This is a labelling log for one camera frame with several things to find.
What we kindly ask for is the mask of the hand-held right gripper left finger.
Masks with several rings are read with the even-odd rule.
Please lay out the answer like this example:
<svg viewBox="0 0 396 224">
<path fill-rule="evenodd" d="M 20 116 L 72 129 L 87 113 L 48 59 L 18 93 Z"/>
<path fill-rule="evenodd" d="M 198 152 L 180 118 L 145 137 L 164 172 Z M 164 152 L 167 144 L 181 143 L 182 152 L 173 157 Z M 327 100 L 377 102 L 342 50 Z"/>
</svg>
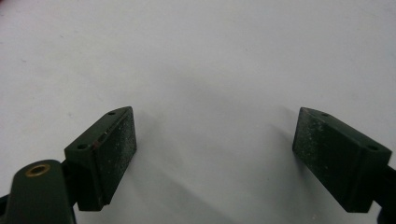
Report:
<svg viewBox="0 0 396 224">
<path fill-rule="evenodd" d="M 100 211 L 110 204 L 136 150 L 134 111 L 129 106 L 105 113 L 65 148 L 79 210 Z"/>
</svg>

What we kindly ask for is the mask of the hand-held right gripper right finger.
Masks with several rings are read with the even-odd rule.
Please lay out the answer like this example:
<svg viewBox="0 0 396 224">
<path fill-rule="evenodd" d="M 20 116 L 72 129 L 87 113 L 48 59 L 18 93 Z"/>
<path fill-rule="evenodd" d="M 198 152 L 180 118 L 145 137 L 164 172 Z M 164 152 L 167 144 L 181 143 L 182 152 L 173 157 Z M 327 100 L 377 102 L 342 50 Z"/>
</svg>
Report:
<svg viewBox="0 0 396 224">
<path fill-rule="evenodd" d="M 346 211 L 392 209 L 392 151 L 340 119 L 302 107 L 292 151 Z"/>
</svg>

